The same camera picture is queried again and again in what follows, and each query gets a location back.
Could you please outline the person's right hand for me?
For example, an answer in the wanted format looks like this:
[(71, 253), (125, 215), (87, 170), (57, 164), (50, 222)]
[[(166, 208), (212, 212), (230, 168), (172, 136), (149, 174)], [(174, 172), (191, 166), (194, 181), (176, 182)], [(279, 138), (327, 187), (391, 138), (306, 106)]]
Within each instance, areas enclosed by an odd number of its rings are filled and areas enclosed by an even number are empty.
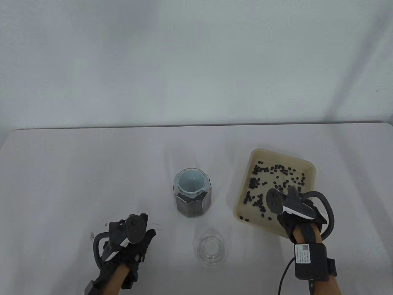
[(306, 219), (287, 212), (283, 212), (282, 215), (278, 215), (277, 219), (292, 242), (300, 243), (297, 242), (293, 234), (294, 230), (298, 227), (301, 235), (303, 236), (304, 242), (316, 243), (316, 234), (313, 230), (313, 225), (316, 225), (316, 228), (319, 232), (321, 232), (322, 225), (327, 224), (328, 222), (320, 211), (313, 205), (313, 202), (310, 199), (306, 199), (304, 203), (313, 209), (313, 212), (316, 214), (316, 219)]

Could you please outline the person's left hand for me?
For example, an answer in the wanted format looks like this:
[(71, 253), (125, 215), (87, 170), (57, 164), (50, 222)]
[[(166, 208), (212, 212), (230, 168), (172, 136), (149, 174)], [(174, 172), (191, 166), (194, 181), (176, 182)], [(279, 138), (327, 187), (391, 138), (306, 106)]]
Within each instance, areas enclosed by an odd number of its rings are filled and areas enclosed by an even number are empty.
[(131, 214), (126, 219), (110, 222), (108, 231), (95, 237), (93, 254), (100, 269), (95, 286), (100, 294), (117, 295), (121, 289), (132, 288), (138, 280), (139, 264), (145, 260), (156, 236), (154, 229), (146, 229), (147, 223), (147, 214)]

